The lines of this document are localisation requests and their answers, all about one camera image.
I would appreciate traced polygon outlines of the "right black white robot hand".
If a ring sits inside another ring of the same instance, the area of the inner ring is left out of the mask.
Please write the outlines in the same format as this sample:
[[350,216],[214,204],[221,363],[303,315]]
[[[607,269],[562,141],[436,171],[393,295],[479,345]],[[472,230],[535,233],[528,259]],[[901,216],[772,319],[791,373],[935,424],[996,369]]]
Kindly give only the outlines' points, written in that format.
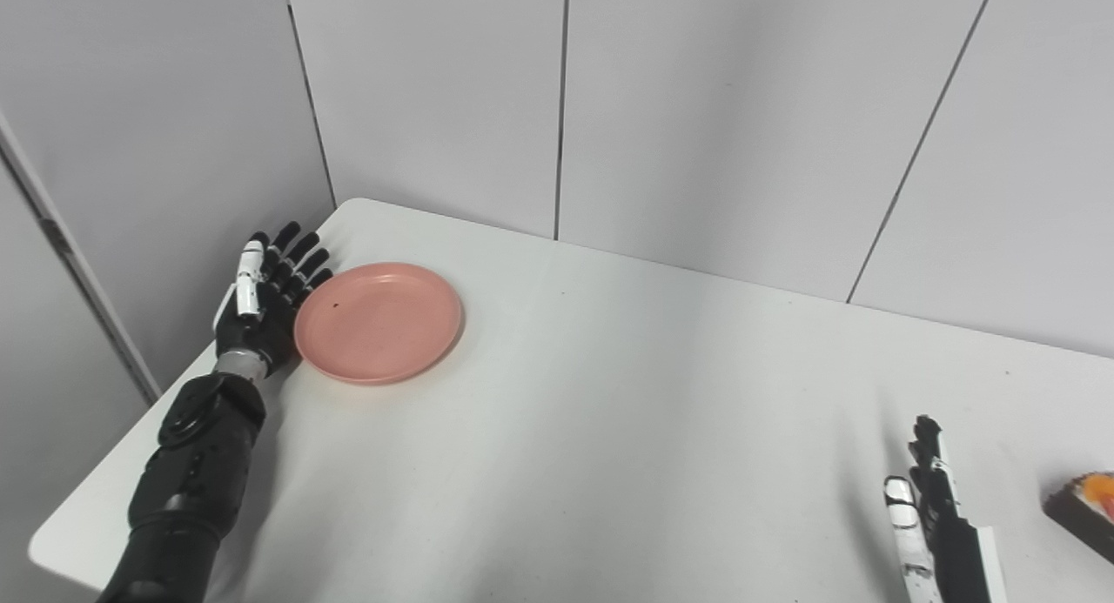
[[996,541],[990,527],[975,526],[964,515],[942,426],[920,414],[908,448],[913,464],[907,475],[883,482],[907,599],[1005,602]]

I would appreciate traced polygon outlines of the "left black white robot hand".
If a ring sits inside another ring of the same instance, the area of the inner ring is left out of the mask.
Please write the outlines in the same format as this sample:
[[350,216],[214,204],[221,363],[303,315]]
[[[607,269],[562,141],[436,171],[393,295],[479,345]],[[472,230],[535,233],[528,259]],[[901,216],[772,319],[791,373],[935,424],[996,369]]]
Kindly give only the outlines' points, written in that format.
[[235,278],[212,320],[219,372],[266,378],[296,356],[299,310],[328,279],[330,253],[316,231],[291,221],[255,231],[240,250]]

